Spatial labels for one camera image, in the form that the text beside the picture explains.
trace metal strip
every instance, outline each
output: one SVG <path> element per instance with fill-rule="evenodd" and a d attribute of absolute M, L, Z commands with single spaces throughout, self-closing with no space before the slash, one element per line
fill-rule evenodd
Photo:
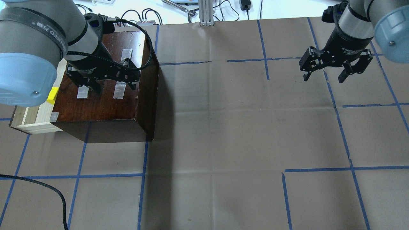
<path fill-rule="evenodd" d="M 132 49 L 123 49 L 122 50 L 122 56 L 121 60 L 124 60 L 125 58 L 132 58 Z M 115 84 L 115 90 L 114 90 L 114 99 L 123 99 L 124 94 L 125 94 L 125 89 L 126 89 L 126 83 L 123 81 L 117 81 Z"/>
<path fill-rule="evenodd" d="M 77 99 L 87 99 L 90 88 L 87 86 L 78 87 Z"/>

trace metal bracket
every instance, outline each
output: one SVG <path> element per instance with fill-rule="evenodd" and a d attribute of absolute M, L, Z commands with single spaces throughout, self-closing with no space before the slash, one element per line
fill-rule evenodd
<path fill-rule="evenodd" d="M 132 57 L 132 49 L 123 49 L 122 50 L 122 56 L 121 56 L 121 61 L 125 60 L 126 58 L 131 59 Z M 125 89 L 126 89 L 126 83 L 123 81 L 117 81 L 115 84 L 115 90 L 114 90 L 114 99 L 123 99 L 124 94 L 125 94 Z"/>
<path fill-rule="evenodd" d="M 199 0 L 199 18 L 201 26 L 214 25 L 213 5 L 211 0 Z"/>

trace cable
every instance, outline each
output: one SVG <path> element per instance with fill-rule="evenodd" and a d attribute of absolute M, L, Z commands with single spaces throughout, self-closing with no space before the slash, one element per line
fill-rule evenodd
<path fill-rule="evenodd" d="M 160 16 L 160 14 L 159 14 L 156 10 L 153 10 L 153 9 L 147 10 L 147 11 L 145 12 L 145 19 L 146 19 L 146 20 L 148 19 L 146 15 L 147 15 L 147 13 L 148 13 L 149 11 L 153 11 L 153 12 L 156 14 L 157 18 L 159 19 L 159 24 L 160 24 L 160 25 L 163 25 L 162 17 Z"/>
<path fill-rule="evenodd" d="M 82 5 L 77 5 L 77 7 L 81 7 L 84 10 L 84 14 L 87 14 L 87 9 L 85 9 Z"/>
<path fill-rule="evenodd" d="M 85 10 L 85 14 L 87 13 L 87 10 L 92 13 L 91 8 L 89 8 L 89 7 L 86 7 L 86 6 L 81 5 L 81 4 L 76 4 L 76 6 L 81 7 L 82 9 L 84 9 L 84 10 Z"/>
<path fill-rule="evenodd" d="M 129 10 L 125 11 L 125 13 L 122 15 L 121 19 L 123 19 L 124 16 L 125 16 L 125 14 L 128 13 L 128 12 L 130 12 L 130 11 L 133 11 L 133 12 L 137 13 L 137 14 L 138 14 L 138 17 L 139 17 L 139 20 L 142 21 L 141 16 L 139 15 L 138 11 L 136 11 L 136 10 L 134 10 L 134 9 L 129 9 Z"/>
<path fill-rule="evenodd" d="M 32 183 L 35 183 L 35 184 L 44 186 L 44 187 L 46 187 L 46 188 L 49 188 L 49 189 L 53 190 L 54 192 L 56 192 L 56 193 L 60 196 L 61 201 L 63 202 L 63 224 L 64 224 L 64 230 L 68 230 L 68 227 L 67 227 L 67 217 L 66 217 L 66 216 L 67 216 L 67 204 L 65 203 L 65 199 L 64 199 L 63 194 L 62 194 L 58 189 L 56 189 L 56 188 L 54 188 L 53 186 L 48 185 L 48 184 L 46 184 L 46 183 L 43 183 L 43 182 L 40 182 L 40 181 L 37 181 L 37 180 L 32 180 L 32 179 L 25 178 L 25 177 L 12 176 L 12 175 L 4 175 L 4 174 L 0 174 L 0 177 L 10 178 L 10 179 L 15 179 L 15 180 L 24 180 L 24 181 L 32 182 Z"/>
<path fill-rule="evenodd" d="M 220 9 L 220 13 L 222 14 L 222 21 L 225 19 L 225 16 L 223 15 L 223 10 L 222 10 L 222 6 L 220 4 L 220 0 L 219 0 L 219 9 Z"/>
<path fill-rule="evenodd" d="M 219 19 L 219 18 L 217 18 L 217 17 L 216 17 L 216 15 L 213 15 L 213 17 L 214 17 L 215 19 L 217 19 L 217 21 L 220 21 L 220 19 Z"/>
<path fill-rule="evenodd" d="M 97 56 L 97 55 L 94 55 L 94 54 L 78 52 L 78 51 L 68 51 L 68 52 L 67 52 L 67 55 L 79 55 L 79 56 L 87 56 L 87 57 L 92 57 L 92 58 L 98 58 L 98 59 L 107 61 L 107 62 L 111 63 L 112 65 L 114 65 L 114 66 L 116 66 L 116 67 L 119 67 L 119 68 L 122 68 L 122 69 L 125 69 L 125 70 L 129 70 L 129 71 L 143 70 L 144 68 L 148 67 L 148 65 L 151 63 L 151 61 L 152 61 L 152 59 L 153 59 L 152 40 L 151 40 L 151 38 L 149 37 L 148 32 L 146 32 L 146 30 L 142 29 L 142 27 L 138 26 L 137 24 L 135 24 L 135 23 L 133 23 L 133 22 L 131 22 L 131 21 L 125 20 L 125 19 L 117 18 L 117 22 L 119 22 L 119 23 L 128 23 L 128 24 L 130 24 L 130 25 L 133 25 L 133 26 L 135 26 L 136 28 L 138 28 L 142 33 L 145 34 L 146 39 L 148 40 L 149 50 L 150 50 L 150 52 L 149 52 L 149 59 L 148 59 L 148 61 L 147 61 L 143 66 L 141 66 L 140 68 L 130 68 L 130 67 L 126 67 L 126 66 L 123 66 L 123 65 L 121 65 L 120 63 L 117 63 L 116 61 L 113 61 L 113 60 L 111 60 L 111 59 L 108 59 L 108 58 L 105 58 L 105 57 L 101 57 L 101 56 Z"/>
<path fill-rule="evenodd" d="M 237 11 L 234 10 L 234 8 L 231 6 L 231 2 L 230 2 L 229 0 L 224 0 L 224 1 L 222 1 L 222 3 L 220 3 L 219 5 L 217 5 L 217 6 L 213 7 L 213 8 L 216 8 L 216 7 L 221 6 L 224 2 L 228 2 L 228 3 L 230 4 L 230 8 L 231 8 L 231 9 L 237 14 L 237 16 L 238 16 L 238 18 L 237 18 L 235 21 L 238 21 L 238 20 L 240 19 L 240 14 L 238 14 Z"/>
<path fill-rule="evenodd" d="M 260 4 L 260 18 L 259 18 L 259 20 L 261 20 L 261 12 L 263 12 L 263 0 L 261 0 L 261 4 Z"/>
<path fill-rule="evenodd" d="M 213 8 L 216 8 L 216 7 L 221 6 L 224 2 L 228 2 L 228 3 L 230 4 L 231 9 L 232 9 L 232 10 L 237 14 L 237 16 L 238 16 L 238 18 L 237 18 L 235 21 L 238 21 L 238 20 L 240 19 L 240 14 L 238 14 L 237 11 L 234 10 L 234 8 L 231 6 L 231 2 L 230 2 L 229 0 L 224 0 L 224 1 L 222 1 L 220 4 L 218 4 L 217 6 L 214 6 Z M 196 9 L 193 9 L 193 10 L 191 10 L 191 11 L 197 12 L 198 10 L 199 10 L 199 8 L 196 8 Z M 191 16 L 187 15 L 187 21 L 188 21 L 189 23 L 192 23 L 192 21 L 191 21 Z"/>

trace wooden box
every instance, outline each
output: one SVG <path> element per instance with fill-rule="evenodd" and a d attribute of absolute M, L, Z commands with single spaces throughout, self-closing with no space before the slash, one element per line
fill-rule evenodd
<path fill-rule="evenodd" d="M 149 58 L 142 32 L 106 34 L 103 43 L 116 62 L 121 61 L 123 49 L 133 50 L 132 61 L 137 66 Z M 152 141 L 158 75 L 159 63 L 154 55 L 150 65 L 140 71 L 136 90 L 127 85 L 123 99 L 113 98 L 113 80 L 99 81 L 101 93 L 89 90 L 87 99 L 77 99 L 78 87 L 64 75 L 50 122 L 86 143 Z"/>

